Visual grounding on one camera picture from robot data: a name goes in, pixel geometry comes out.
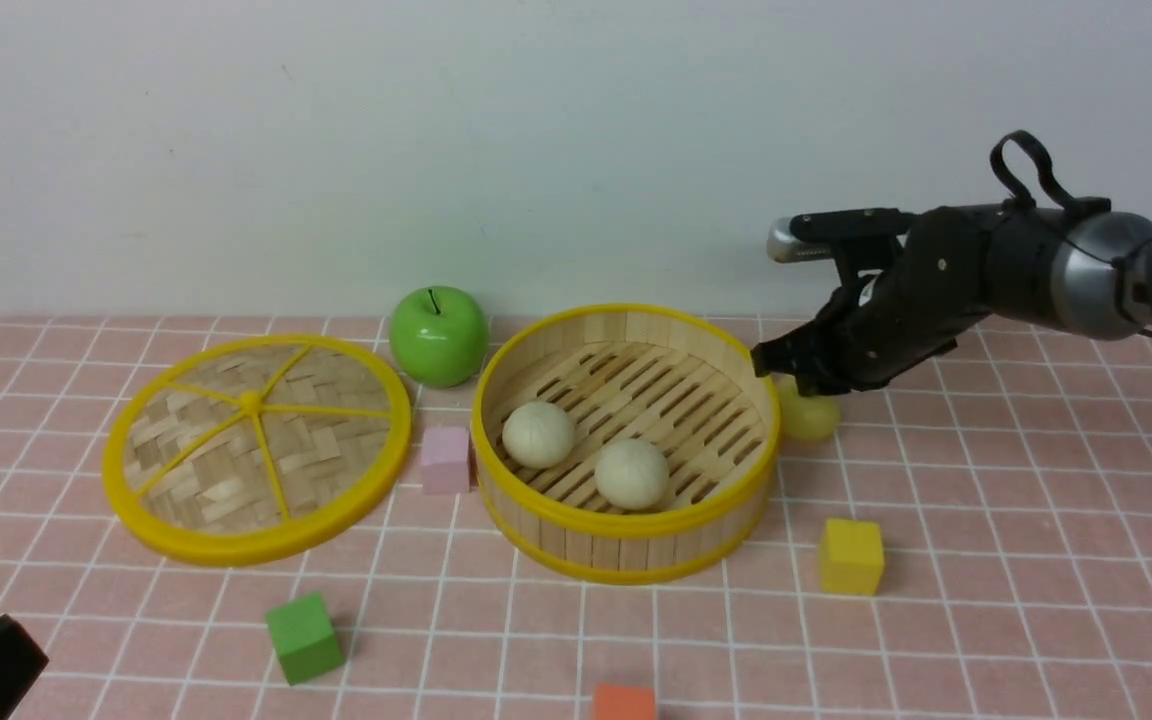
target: white wall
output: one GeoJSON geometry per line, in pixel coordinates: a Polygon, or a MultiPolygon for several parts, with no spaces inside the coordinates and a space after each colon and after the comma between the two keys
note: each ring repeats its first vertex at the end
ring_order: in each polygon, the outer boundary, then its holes
{"type": "Polygon", "coordinates": [[[1152,0],[0,0],[0,310],[810,313],[1020,127],[1152,217],[1152,0]]]}

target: pink cube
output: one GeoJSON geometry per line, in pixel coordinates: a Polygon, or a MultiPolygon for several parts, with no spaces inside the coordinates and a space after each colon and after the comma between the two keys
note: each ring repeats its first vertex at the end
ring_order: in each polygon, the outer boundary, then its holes
{"type": "Polygon", "coordinates": [[[420,485],[425,495],[470,492],[470,430],[425,429],[420,439],[420,485]]]}

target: pink tiled floor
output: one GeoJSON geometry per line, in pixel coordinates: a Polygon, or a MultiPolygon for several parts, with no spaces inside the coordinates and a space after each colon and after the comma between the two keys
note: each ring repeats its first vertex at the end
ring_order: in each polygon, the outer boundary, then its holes
{"type": "MultiPolygon", "coordinates": [[[[790,327],[717,323],[746,342],[790,327]]],[[[495,340],[518,327],[495,319],[495,340]]],[[[605,680],[652,685],[668,720],[1152,720],[1146,341],[987,323],[890,392],[846,397],[835,441],[786,445],[767,518],[722,566],[599,588],[518,558],[479,498],[410,480],[275,564],[144,551],[105,503],[103,430],[166,364],[265,332],[385,351],[366,318],[0,318],[0,611],[52,659],[20,719],[585,719],[605,680]],[[826,516],[882,524],[877,600],[818,592],[826,516]],[[262,614],[314,591],[351,661],[289,689],[262,614]]],[[[467,423],[470,395],[417,406],[467,423]]]]}

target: yellow cube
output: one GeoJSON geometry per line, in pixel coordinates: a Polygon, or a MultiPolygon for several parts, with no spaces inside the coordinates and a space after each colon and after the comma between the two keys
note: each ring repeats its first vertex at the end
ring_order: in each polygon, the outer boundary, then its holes
{"type": "Polygon", "coordinates": [[[828,518],[817,560],[823,592],[876,594],[882,579],[882,530],[878,523],[828,518]]]}

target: bamboo steamer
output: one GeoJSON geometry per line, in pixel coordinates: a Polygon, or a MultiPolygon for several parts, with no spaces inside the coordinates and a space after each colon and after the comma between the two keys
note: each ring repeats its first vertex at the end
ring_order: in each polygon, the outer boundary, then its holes
{"type": "Polygon", "coordinates": [[[689,314],[645,305],[581,306],[509,340],[486,366],[472,438],[483,502],[500,532],[547,568],[608,584],[667,582],[736,550],[761,518],[781,414],[749,350],[689,314]],[[577,445],[547,470],[506,454],[505,420],[554,402],[577,445]],[[643,438],[669,461],[659,511],[623,511],[594,486],[598,452],[643,438]]]}
{"type": "Polygon", "coordinates": [[[411,404],[356,344],[248,338],[149,382],[109,431],[104,484],[132,537],[205,566],[270,562],[357,523],[401,473],[411,404]]]}

